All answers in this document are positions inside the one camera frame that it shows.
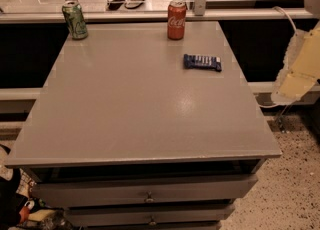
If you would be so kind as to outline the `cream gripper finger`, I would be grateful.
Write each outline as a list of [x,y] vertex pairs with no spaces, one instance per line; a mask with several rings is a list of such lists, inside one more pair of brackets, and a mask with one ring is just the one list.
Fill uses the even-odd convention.
[[315,84],[317,79],[308,76],[287,74],[280,84],[278,94],[291,100],[300,100]]
[[291,72],[295,76],[310,80],[320,78],[320,28],[314,28],[304,36],[302,48]]

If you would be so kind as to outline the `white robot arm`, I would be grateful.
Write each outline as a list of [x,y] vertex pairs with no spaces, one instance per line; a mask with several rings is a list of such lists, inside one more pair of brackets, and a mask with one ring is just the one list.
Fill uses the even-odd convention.
[[[315,17],[320,16],[320,0],[304,0],[304,8]],[[320,78],[320,27],[309,32],[294,30],[272,93],[272,100],[291,104],[300,100]]]

